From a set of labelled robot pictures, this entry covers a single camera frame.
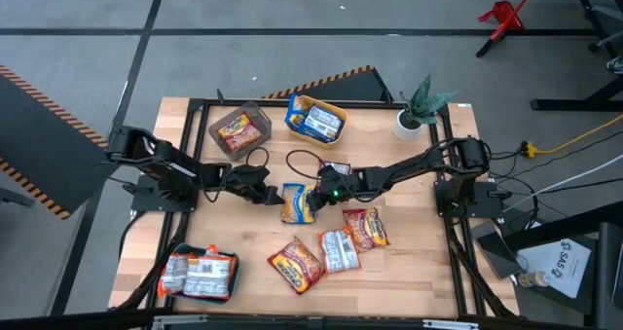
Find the white pot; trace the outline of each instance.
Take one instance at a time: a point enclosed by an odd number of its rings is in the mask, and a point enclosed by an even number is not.
[[[400,124],[400,115],[402,115],[403,112],[405,112],[405,110],[398,112],[396,116],[396,124],[393,127],[393,133],[401,140],[415,140],[421,131],[421,125],[415,129],[408,129],[402,126],[402,124]]]

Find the yellow cable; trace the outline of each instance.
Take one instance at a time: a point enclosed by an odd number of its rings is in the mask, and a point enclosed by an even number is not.
[[[593,134],[593,133],[595,133],[597,131],[600,131],[600,130],[602,130],[604,128],[610,127],[610,126],[614,125],[615,123],[617,123],[618,121],[621,121],[621,120],[623,120],[623,115],[620,115],[619,117],[615,118],[614,120],[612,120],[612,121],[610,121],[608,123],[605,123],[605,124],[595,128],[593,130],[589,130],[589,131],[585,132],[584,134],[574,138],[573,140],[568,141],[565,144],[563,144],[561,146],[558,146],[558,147],[556,147],[556,148],[554,148],[552,150],[540,150],[536,146],[534,146],[532,143],[528,143],[528,157],[529,158],[533,158],[534,155],[551,155],[551,154],[553,154],[555,152],[558,152],[558,151],[568,147],[569,145],[571,145],[571,144],[573,144],[575,142],[578,142],[578,141],[582,140],[583,138],[585,138],[585,137],[587,137],[587,136],[589,136],[589,135],[591,135],[591,134]]]

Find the yellow basket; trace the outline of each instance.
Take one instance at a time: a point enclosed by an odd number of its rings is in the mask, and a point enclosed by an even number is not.
[[[332,147],[335,147],[338,143],[338,141],[340,141],[340,139],[342,138],[342,136],[344,135],[344,130],[346,130],[347,127],[347,123],[348,123],[348,113],[345,109],[341,109],[339,107],[335,107],[331,104],[328,104],[326,102],[322,102],[320,100],[316,100],[312,97],[306,96],[306,95],[301,95],[299,96],[301,97],[301,99],[303,100],[303,102],[306,104],[306,106],[308,107],[312,107],[313,105],[317,105],[320,108],[323,108],[331,113],[333,113],[334,115],[336,115],[340,120],[342,120],[342,130],[340,130],[340,134],[338,135],[338,138],[335,139],[335,141],[332,141],[330,143],[324,143],[322,141],[316,140],[310,136],[307,135],[303,135],[301,133],[298,133],[294,130],[290,130],[290,133],[298,138],[301,138],[305,141],[308,141],[312,144],[318,145],[319,147],[325,148],[325,149],[331,149]]]

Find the potted plant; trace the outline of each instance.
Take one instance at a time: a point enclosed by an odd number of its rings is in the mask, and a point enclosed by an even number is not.
[[[437,122],[435,112],[442,108],[457,92],[439,92],[429,96],[430,75],[426,76],[410,100],[400,92],[405,107],[398,113],[393,132],[399,139],[415,140],[421,125]]]

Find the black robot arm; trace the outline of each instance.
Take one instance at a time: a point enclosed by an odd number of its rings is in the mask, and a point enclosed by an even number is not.
[[[276,193],[277,187],[264,183],[270,172],[263,165],[201,164],[141,128],[121,127],[115,131],[108,160],[140,169],[158,183],[164,200],[191,200],[197,190],[202,190],[226,191],[253,203],[283,203]]]
[[[444,161],[444,152],[451,148],[456,149],[459,166]],[[352,174],[341,174],[330,165],[324,166],[318,172],[320,182],[308,194],[307,201],[314,212],[327,203],[335,204],[351,199],[370,202],[389,191],[396,183],[431,171],[440,171],[453,175],[448,199],[453,202],[470,202],[474,200],[472,188],[476,178],[488,170],[489,158],[484,142],[472,137],[444,140],[419,155],[387,167],[362,167],[354,169]]]

